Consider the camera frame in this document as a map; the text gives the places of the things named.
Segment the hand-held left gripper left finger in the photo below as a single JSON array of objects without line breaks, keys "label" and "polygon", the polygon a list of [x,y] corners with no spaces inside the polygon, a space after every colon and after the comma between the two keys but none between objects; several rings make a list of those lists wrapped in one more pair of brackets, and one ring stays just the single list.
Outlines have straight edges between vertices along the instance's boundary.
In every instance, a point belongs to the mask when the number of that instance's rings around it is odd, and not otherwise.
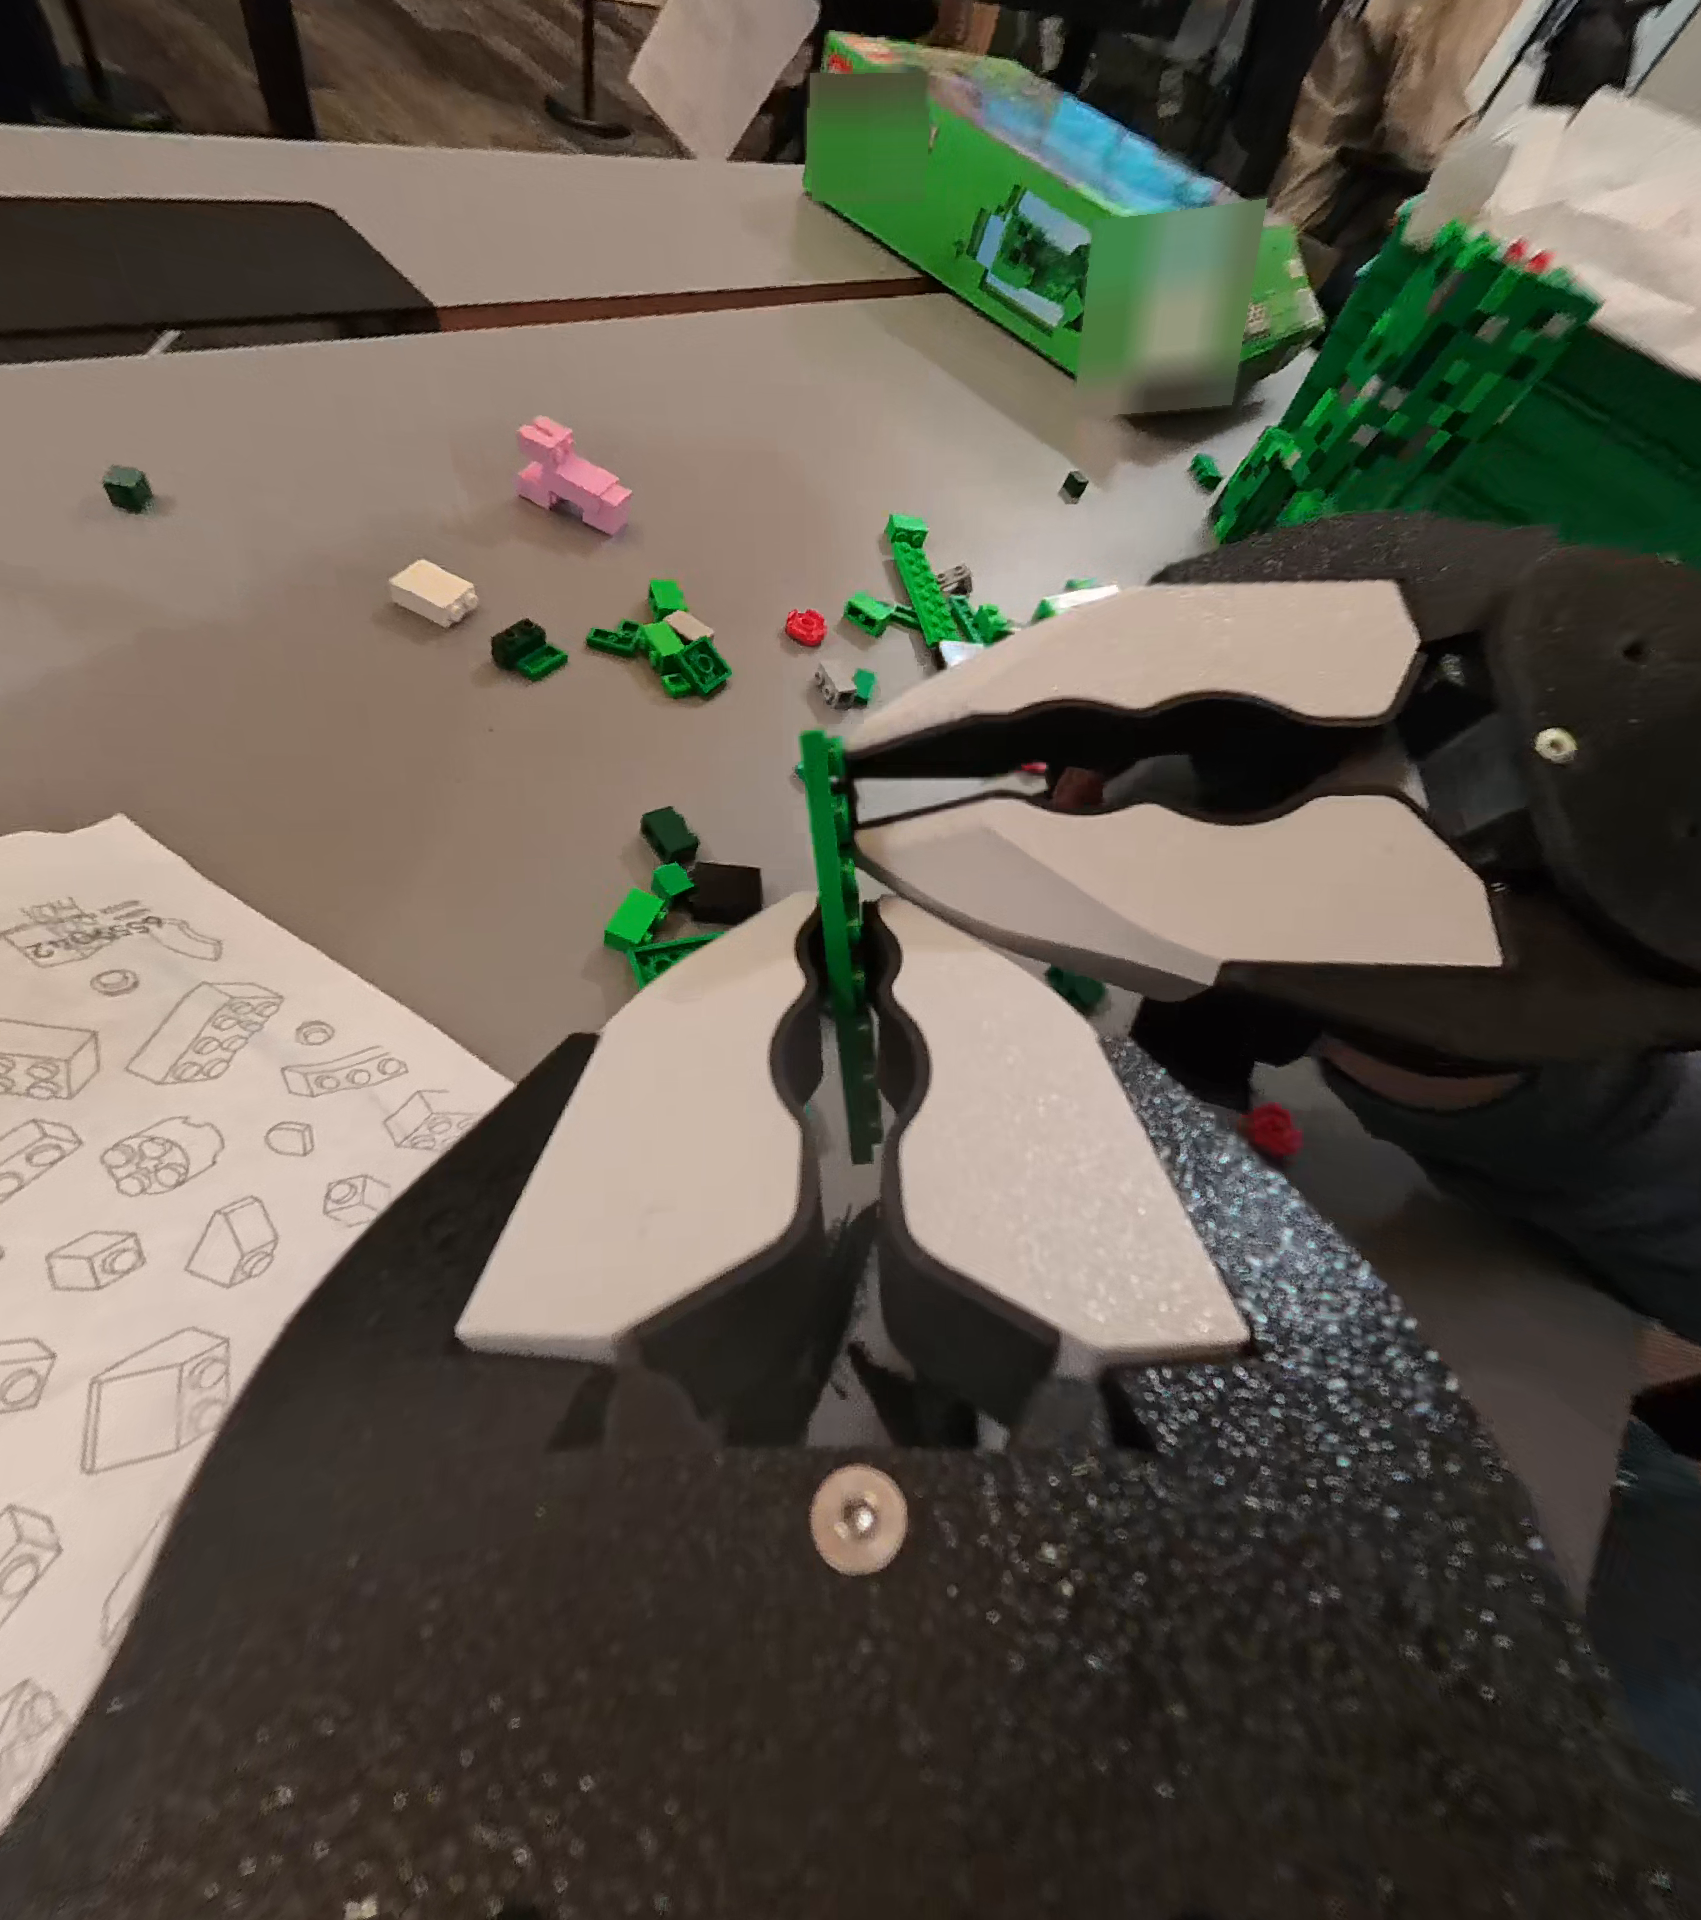
[{"label": "hand-held left gripper left finger", "polygon": [[811,894],[639,991],[600,1030],[456,1323],[464,1348],[643,1366],[691,1397],[794,1372],[826,1222]]}]

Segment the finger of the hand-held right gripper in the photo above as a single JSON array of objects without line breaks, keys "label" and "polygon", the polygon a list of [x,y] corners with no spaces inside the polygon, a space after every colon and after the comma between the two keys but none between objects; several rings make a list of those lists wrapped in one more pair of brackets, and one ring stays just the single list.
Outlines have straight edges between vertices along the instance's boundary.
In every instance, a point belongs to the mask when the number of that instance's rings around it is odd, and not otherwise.
[{"label": "finger of the hand-held right gripper", "polygon": [[845,738],[856,778],[1090,766],[1160,752],[1184,713],[1372,726],[1422,637],[1391,580],[1121,588],[987,646],[870,711]]},{"label": "finger of the hand-held right gripper", "polygon": [[856,780],[855,854],[994,949],[1138,994],[1231,967],[1506,965],[1487,882],[1380,790],[1222,823],[1143,799],[1061,811],[981,780]]}]

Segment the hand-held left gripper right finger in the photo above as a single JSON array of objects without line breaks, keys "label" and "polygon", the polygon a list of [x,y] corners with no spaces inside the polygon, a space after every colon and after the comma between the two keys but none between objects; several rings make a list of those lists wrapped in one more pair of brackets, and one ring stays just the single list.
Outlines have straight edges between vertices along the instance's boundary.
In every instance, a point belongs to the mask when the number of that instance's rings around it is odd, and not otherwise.
[{"label": "hand-held left gripper right finger", "polygon": [[913,1372],[991,1420],[1055,1385],[1229,1362],[1242,1313],[1092,1026],[924,909],[869,909],[878,1302]]}]

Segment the green studded brick plate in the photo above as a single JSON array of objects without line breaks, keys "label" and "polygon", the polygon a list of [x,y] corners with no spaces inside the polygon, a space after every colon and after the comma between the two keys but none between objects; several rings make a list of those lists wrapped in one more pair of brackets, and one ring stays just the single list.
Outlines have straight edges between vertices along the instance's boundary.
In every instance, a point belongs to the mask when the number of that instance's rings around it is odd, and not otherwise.
[{"label": "green studded brick plate", "polygon": [[855,806],[842,743],[825,730],[798,737],[798,783],[814,856],[823,1005],[837,1040],[848,1152],[869,1167],[882,1140],[877,1032],[870,1015],[862,896],[855,860]]}]

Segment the brick-printed white paper bag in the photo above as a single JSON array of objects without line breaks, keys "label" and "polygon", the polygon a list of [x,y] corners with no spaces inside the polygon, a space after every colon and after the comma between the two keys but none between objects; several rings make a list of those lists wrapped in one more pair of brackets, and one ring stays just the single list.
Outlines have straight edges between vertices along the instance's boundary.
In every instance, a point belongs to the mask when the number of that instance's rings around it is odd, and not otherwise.
[{"label": "brick-printed white paper bag", "polygon": [[134,823],[0,837],[0,1833],[262,1356],[504,1093]]}]

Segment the person's right forearm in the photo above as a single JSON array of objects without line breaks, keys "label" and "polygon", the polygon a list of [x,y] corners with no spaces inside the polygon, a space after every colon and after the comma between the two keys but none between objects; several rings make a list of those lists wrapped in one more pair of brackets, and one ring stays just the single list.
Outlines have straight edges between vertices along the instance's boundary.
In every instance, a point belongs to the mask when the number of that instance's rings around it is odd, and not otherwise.
[{"label": "person's right forearm", "polygon": [[1427,1072],[1325,1038],[1327,1087],[1442,1192],[1550,1240],[1701,1348],[1701,1051]]}]

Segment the neighbouring grey desk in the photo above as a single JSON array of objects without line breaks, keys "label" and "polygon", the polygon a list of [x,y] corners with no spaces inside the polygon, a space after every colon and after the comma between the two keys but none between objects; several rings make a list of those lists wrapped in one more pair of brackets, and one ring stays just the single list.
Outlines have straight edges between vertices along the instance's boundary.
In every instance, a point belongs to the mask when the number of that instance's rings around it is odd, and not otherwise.
[{"label": "neighbouring grey desk", "polygon": [[[435,305],[439,331],[922,295],[789,165],[0,126],[0,197],[309,203]],[[0,366],[431,332],[337,323],[0,341]]]}]

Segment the pile of mixed green bricks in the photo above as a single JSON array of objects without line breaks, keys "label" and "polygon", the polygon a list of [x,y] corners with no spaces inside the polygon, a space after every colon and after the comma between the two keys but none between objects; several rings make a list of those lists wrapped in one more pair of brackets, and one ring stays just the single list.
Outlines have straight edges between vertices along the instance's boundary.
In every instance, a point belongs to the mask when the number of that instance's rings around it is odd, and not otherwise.
[{"label": "pile of mixed green bricks", "polygon": [[1016,620],[975,594],[975,580],[967,566],[933,566],[926,540],[929,531],[922,521],[891,515],[884,547],[894,592],[882,596],[859,590],[845,602],[842,618],[873,641],[882,639],[891,629],[911,631],[933,670],[977,660],[1031,626],[1118,594],[1112,585],[1070,580],[1063,590],[1039,599],[1035,610]]}]

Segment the green brick model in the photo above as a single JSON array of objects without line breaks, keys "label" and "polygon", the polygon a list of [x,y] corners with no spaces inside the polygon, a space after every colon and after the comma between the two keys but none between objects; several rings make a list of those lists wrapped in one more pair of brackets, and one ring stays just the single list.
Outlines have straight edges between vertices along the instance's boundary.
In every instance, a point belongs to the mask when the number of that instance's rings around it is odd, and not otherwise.
[{"label": "green brick model", "polygon": [[1405,512],[1701,570],[1701,378],[1596,314],[1519,242],[1457,221],[1414,240],[1401,218],[1213,499],[1213,539]]}]

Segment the green toy set box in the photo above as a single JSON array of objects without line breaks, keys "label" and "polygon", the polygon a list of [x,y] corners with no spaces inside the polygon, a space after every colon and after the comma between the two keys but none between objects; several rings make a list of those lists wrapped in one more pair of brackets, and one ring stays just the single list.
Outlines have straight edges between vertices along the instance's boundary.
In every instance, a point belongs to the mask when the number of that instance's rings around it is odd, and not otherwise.
[{"label": "green toy set box", "polygon": [[1012,60],[826,36],[805,186],[1117,414],[1232,405],[1325,331],[1263,200]]}]

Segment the pile of small green bricks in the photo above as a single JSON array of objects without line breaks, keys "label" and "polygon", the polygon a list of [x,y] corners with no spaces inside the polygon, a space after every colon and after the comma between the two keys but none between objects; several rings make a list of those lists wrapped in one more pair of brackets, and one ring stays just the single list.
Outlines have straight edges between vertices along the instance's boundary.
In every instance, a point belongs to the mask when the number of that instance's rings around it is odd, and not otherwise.
[{"label": "pile of small green bricks", "polygon": [[611,629],[591,629],[584,646],[614,660],[639,660],[675,702],[712,700],[731,683],[732,670],[719,652],[715,631],[697,618],[675,579],[654,579],[646,588],[649,617],[624,618]]}]

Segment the crumpled white paper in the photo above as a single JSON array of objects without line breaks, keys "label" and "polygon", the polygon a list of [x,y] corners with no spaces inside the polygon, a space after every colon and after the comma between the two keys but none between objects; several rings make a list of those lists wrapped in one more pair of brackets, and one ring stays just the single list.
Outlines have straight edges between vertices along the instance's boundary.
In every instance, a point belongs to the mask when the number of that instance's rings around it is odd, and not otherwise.
[{"label": "crumpled white paper", "polygon": [[1413,203],[1408,240],[1451,223],[1552,254],[1596,299],[1598,332],[1701,382],[1701,126],[1615,90],[1475,126]]}]

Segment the white brick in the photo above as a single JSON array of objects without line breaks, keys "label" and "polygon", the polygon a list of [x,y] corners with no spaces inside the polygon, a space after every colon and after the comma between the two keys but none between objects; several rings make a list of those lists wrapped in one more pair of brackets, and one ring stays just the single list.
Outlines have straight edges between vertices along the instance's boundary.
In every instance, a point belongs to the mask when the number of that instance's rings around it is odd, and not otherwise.
[{"label": "white brick", "polygon": [[451,631],[479,610],[479,588],[426,559],[416,559],[390,575],[387,599],[439,631]]}]

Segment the pink brick pig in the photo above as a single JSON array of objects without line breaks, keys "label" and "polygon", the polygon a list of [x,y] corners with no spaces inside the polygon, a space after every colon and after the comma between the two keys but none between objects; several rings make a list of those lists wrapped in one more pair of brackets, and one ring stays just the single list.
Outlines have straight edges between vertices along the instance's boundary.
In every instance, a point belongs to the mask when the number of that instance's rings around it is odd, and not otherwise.
[{"label": "pink brick pig", "polygon": [[516,499],[549,515],[575,517],[589,531],[614,539],[628,518],[630,489],[609,468],[575,449],[575,433],[549,417],[518,429],[525,465],[516,473]]}]

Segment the white sheet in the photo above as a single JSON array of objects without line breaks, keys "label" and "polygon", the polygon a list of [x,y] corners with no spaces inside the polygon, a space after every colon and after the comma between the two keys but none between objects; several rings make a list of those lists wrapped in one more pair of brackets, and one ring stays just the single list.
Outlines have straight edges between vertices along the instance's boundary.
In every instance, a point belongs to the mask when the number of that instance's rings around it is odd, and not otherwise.
[{"label": "white sheet", "polygon": [[667,3],[628,86],[689,156],[726,163],[817,23],[817,3]]}]

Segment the black post base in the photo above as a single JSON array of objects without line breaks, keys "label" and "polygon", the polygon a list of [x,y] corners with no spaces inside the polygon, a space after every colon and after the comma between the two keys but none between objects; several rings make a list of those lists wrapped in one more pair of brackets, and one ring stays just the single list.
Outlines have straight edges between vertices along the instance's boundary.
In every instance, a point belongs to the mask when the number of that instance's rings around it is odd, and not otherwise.
[{"label": "black post base", "polygon": [[599,104],[599,6],[577,3],[577,62],[568,90],[555,89],[544,97],[544,113],[552,125],[596,142],[627,142],[630,126],[606,114]]}]

